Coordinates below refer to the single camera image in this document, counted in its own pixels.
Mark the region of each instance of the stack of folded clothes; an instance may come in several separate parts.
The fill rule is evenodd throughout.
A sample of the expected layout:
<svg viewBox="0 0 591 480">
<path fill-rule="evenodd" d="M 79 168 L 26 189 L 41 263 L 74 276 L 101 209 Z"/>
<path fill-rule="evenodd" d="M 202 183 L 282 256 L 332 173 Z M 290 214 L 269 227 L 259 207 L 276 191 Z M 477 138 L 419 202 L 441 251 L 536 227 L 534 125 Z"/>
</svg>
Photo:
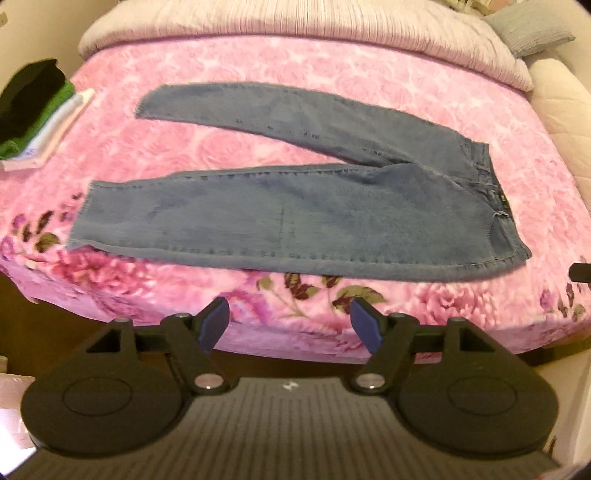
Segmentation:
<svg viewBox="0 0 591 480">
<path fill-rule="evenodd" d="M 91 100 L 94 91 L 76 93 L 56 64 L 25 65 L 0 94 L 0 169 L 42 166 Z"/>
</svg>

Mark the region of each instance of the brown floor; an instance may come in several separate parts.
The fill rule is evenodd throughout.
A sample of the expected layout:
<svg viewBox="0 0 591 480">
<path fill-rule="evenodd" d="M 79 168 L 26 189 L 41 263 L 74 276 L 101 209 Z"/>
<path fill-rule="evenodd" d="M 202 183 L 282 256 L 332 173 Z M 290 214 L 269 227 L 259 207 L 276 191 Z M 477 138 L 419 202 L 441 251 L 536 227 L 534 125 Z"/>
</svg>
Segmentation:
<svg viewBox="0 0 591 480">
<path fill-rule="evenodd" d="M 60 363 L 77 345 L 104 326 L 50 303 L 26 300 L 0 274 L 0 355 L 8 372 L 38 377 Z M 320 364 L 214 351 L 213 361 L 231 377 L 332 377 L 350 375 L 359 365 Z M 161 367 L 162 362 L 146 358 Z"/>
</svg>

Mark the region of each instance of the blue denim jeans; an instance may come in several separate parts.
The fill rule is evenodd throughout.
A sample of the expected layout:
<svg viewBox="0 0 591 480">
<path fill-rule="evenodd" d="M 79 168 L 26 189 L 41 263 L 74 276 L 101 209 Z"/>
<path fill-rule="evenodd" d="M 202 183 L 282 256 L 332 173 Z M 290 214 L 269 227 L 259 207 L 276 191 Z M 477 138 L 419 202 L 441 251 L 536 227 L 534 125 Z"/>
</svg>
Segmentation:
<svg viewBox="0 0 591 480">
<path fill-rule="evenodd" d="M 265 135 L 348 164 L 96 181 L 68 248 L 178 264 L 407 281 L 525 264 L 488 146 L 407 113 L 257 83 L 163 86 L 142 118 Z"/>
</svg>

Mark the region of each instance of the pink bedspread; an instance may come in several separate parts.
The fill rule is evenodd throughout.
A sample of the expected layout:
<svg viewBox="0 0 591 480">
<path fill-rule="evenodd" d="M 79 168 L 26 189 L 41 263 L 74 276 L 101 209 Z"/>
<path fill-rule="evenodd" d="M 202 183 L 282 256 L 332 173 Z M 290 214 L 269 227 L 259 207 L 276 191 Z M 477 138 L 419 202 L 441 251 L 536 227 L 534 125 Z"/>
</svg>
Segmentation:
<svg viewBox="0 0 591 480">
<path fill-rule="evenodd" d="M 335 161 L 254 135 L 134 118 L 139 100 L 163 83 L 243 80 L 397 108 L 490 143 L 533 258 L 490 281 L 428 284 L 194 268 L 63 249 L 93 179 Z M 591 325 L 591 286 L 567 276 L 573 262 L 591 259 L 591 218 L 516 90 L 418 54 L 278 37 L 112 47 L 89 59 L 73 81 L 96 97 L 53 158 L 41 170 L 0 173 L 0 269 L 31 299 L 93 319 L 125 316 L 148 325 L 173 312 L 196 312 L 221 294 L 232 323 L 219 348 L 335 362 L 368 356 L 347 315 L 355 295 L 422 323 L 463 316 L 514 352 L 582 335 Z"/>
</svg>

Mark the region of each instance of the bed sheet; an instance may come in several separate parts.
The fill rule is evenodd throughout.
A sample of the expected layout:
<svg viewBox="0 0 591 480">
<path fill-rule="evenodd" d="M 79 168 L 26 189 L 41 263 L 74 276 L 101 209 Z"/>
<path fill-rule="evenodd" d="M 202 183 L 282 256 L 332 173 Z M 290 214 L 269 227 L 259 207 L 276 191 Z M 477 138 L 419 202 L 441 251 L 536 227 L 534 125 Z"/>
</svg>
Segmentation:
<svg viewBox="0 0 591 480">
<path fill-rule="evenodd" d="M 92 180 L 182 170 L 334 162 L 240 132 L 135 119 L 164 83 L 253 81 L 322 90 L 397 108 L 490 144 L 497 175 L 533 257 L 489 281 L 405 283 L 168 265 L 63 245 Z M 461 67 L 405 51 L 287 37 L 141 42 L 96 53 L 74 75 L 95 100 L 41 170 L 0 173 L 0 270 L 23 295 L 101 321 L 152 325 L 197 312 L 218 295 L 232 321 L 218 347 L 253 355 L 362 362 L 350 327 L 362 296 L 421 323 L 463 316 L 522 352 L 586 335 L 591 285 L 567 273 L 591 260 L 591 218 L 572 176 L 522 93 Z"/>
</svg>

